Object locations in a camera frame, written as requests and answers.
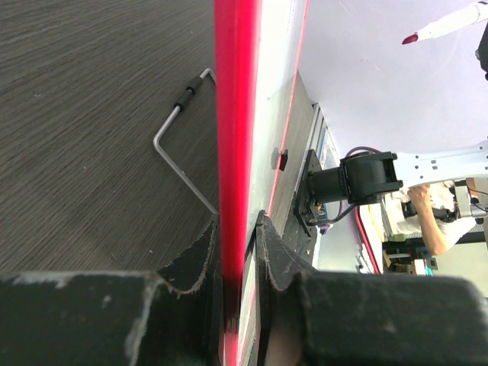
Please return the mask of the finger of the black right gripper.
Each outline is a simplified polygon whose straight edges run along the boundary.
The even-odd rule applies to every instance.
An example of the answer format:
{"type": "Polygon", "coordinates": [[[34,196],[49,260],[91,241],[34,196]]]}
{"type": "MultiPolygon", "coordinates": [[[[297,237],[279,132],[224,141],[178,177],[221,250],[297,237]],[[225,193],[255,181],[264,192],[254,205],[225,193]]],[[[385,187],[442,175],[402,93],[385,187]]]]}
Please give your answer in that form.
{"type": "Polygon", "coordinates": [[[480,68],[485,72],[485,80],[488,80],[488,24],[485,26],[475,55],[480,63],[480,68]]]}

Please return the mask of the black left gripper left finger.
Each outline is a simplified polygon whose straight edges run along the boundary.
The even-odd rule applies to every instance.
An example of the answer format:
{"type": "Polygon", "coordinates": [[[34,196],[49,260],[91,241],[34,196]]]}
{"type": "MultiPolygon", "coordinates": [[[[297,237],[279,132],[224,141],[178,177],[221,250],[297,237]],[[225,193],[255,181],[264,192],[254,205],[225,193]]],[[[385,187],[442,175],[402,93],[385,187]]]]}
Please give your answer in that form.
{"type": "Polygon", "coordinates": [[[3,365],[218,365],[220,243],[213,217],[158,271],[1,276],[3,365]]]}

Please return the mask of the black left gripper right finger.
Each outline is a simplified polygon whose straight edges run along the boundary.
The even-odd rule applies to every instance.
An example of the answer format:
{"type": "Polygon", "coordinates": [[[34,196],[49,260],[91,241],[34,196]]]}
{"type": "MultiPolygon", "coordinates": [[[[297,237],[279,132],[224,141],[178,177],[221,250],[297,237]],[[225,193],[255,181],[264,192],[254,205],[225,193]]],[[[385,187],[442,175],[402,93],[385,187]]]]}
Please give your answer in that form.
{"type": "Polygon", "coordinates": [[[255,225],[260,365],[485,365],[487,301],[461,278],[317,271],[255,225]]]}

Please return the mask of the purple capped marker pen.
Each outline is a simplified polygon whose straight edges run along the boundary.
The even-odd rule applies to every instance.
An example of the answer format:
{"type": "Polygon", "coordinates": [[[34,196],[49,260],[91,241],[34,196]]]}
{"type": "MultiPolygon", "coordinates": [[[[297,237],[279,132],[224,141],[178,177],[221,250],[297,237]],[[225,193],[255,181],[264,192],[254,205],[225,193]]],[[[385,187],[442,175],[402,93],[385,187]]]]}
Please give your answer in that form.
{"type": "Polygon", "coordinates": [[[424,28],[406,37],[402,41],[402,45],[443,37],[446,34],[459,31],[462,28],[486,20],[487,1],[478,1],[460,10],[447,14],[444,17],[439,18],[437,21],[428,23],[424,28]]]}

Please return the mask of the pink framed whiteboard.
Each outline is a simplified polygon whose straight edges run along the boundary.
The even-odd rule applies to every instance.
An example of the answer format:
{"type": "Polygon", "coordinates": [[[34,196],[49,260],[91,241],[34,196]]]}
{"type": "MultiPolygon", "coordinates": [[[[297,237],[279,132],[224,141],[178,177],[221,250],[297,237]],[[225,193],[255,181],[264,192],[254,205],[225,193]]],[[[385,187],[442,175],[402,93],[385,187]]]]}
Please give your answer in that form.
{"type": "Polygon", "coordinates": [[[270,213],[284,161],[306,1],[217,1],[217,152],[224,365],[256,340],[255,227],[270,213]]]}

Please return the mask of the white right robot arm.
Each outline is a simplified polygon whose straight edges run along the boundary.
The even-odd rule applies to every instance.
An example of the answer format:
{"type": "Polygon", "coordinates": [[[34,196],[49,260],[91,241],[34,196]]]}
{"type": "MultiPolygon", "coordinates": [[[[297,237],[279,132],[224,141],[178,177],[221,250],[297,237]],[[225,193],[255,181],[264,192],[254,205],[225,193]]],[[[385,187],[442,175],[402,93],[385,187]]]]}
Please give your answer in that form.
{"type": "Polygon", "coordinates": [[[300,178],[297,200],[318,205],[347,200],[351,205],[376,204],[386,193],[442,181],[487,176],[487,141],[434,153],[367,152],[321,169],[316,152],[309,150],[300,178]]]}

